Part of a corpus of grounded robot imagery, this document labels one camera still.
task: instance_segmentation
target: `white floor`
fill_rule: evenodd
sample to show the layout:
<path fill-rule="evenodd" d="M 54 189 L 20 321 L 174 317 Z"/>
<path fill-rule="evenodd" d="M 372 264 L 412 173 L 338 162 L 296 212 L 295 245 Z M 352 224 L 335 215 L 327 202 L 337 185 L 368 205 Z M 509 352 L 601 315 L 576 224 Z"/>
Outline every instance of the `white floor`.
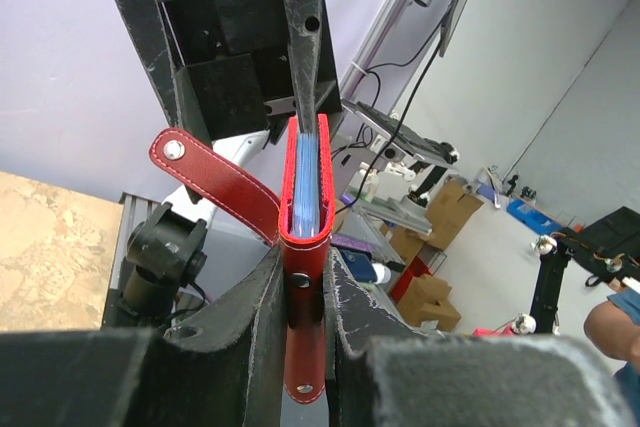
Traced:
<path fill-rule="evenodd" d="M 540 265 L 530 247 L 536 237 L 511 215 L 489 204 L 471 217 L 447 249 L 447 261 L 436 274 L 452 286 L 450 300 L 462 315 L 456 332 L 496 329 L 519 312 L 529 312 Z M 558 304 L 561 334 L 585 343 L 582 324 L 587 314 L 613 293 L 602 284 L 585 287 L 589 275 L 572 261 L 565 270 Z M 623 365 L 601 357 L 612 372 Z"/>

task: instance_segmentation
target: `red leather strap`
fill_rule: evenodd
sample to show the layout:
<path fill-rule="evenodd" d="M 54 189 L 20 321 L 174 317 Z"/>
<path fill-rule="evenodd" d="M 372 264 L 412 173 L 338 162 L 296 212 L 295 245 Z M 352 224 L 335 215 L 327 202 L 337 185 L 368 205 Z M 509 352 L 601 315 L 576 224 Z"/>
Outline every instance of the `red leather strap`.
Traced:
<path fill-rule="evenodd" d="M 298 126 L 289 122 L 289 140 L 280 205 L 280 241 L 288 300 L 285 387 L 302 404 L 316 400 L 324 390 L 325 341 L 323 325 L 322 272 L 329 254 L 329 240 L 335 220 L 335 195 L 331 166 L 329 126 L 325 115 L 318 117 L 320 179 L 322 187 L 320 233 L 310 239 L 291 235 Z M 300 286 L 294 274 L 310 279 Z"/>
<path fill-rule="evenodd" d="M 184 147 L 184 154 L 175 160 L 164 153 L 171 141 Z M 269 245 L 276 242 L 278 196 L 237 165 L 176 128 L 162 131 L 149 155 L 154 164 L 253 229 Z"/>

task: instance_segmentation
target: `blue box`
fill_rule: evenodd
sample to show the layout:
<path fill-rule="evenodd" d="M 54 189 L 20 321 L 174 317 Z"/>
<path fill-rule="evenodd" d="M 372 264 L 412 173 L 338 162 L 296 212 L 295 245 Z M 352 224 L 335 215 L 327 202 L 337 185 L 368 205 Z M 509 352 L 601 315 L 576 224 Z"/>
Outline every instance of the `blue box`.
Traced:
<path fill-rule="evenodd" d="M 545 235 L 560 230 L 563 226 L 552 218 L 543 214 L 535 207 L 527 204 L 521 199 L 514 199 L 507 207 L 513 217 L 533 230 L 536 234 Z"/>

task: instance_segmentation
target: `desk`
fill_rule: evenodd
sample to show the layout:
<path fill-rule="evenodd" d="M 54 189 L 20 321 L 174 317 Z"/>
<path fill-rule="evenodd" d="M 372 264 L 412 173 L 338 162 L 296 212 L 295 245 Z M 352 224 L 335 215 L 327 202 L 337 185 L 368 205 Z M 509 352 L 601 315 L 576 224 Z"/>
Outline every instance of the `desk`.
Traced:
<path fill-rule="evenodd" d="M 0 331 L 99 328 L 121 210 L 0 173 Z"/>

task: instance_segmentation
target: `white wall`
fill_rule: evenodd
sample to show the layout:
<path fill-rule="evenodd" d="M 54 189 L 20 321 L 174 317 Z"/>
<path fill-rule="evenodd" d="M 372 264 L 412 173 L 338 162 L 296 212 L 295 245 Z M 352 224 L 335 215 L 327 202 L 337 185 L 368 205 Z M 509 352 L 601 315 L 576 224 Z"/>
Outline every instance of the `white wall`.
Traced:
<path fill-rule="evenodd" d="M 518 313 L 529 313 L 540 261 L 530 244 L 536 234 L 490 205 L 478 210 L 447 249 L 436 273 L 452 286 L 450 300 L 462 319 L 456 332 L 497 329 Z M 565 270 L 558 301 L 560 333 L 591 345 L 583 323 L 593 307 L 613 293 L 606 285 L 584 286 L 589 273 L 575 262 Z M 611 371 L 623 363 L 601 358 Z"/>
<path fill-rule="evenodd" d="M 633 0 L 516 165 L 538 202 L 591 223 L 640 211 L 640 0 Z"/>
<path fill-rule="evenodd" d="M 505 173 L 627 2 L 469 0 L 407 124 L 456 146 L 463 175 L 473 177 L 493 164 Z M 404 107 L 408 91 L 396 110 Z M 406 188 L 402 181 L 385 182 Z M 392 190 L 383 188 L 381 195 Z"/>
<path fill-rule="evenodd" d="M 327 0 L 340 71 L 383 2 Z M 166 123 L 114 1 L 0 0 L 0 11 L 0 170 L 163 198 L 176 184 L 147 151 Z M 250 170 L 279 190 L 282 149 L 260 157 Z"/>

